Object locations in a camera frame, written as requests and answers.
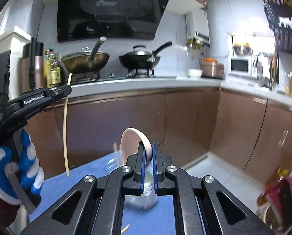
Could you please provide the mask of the dark red sleeved left forearm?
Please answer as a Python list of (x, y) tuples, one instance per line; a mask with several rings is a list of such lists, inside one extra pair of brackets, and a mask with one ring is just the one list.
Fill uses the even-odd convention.
[(17, 196), (10, 196), (0, 187), (0, 228), (7, 228), (15, 221), (20, 205)]

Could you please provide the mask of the blue white gloved left hand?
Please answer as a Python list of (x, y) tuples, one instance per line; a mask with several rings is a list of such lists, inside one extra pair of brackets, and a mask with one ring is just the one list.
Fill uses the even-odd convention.
[(34, 196), (40, 196), (44, 183), (44, 171), (36, 157), (35, 145), (31, 142), (30, 134), (23, 130), (20, 139), (23, 150), (18, 163), (12, 162), (12, 150), (9, 147), (0, 146), (0, 199), (13, 206), (20, 205), (21, 201), (6, 176), (10, 168), (21, 172), (21, 187), (24, 190), (28, 189)]

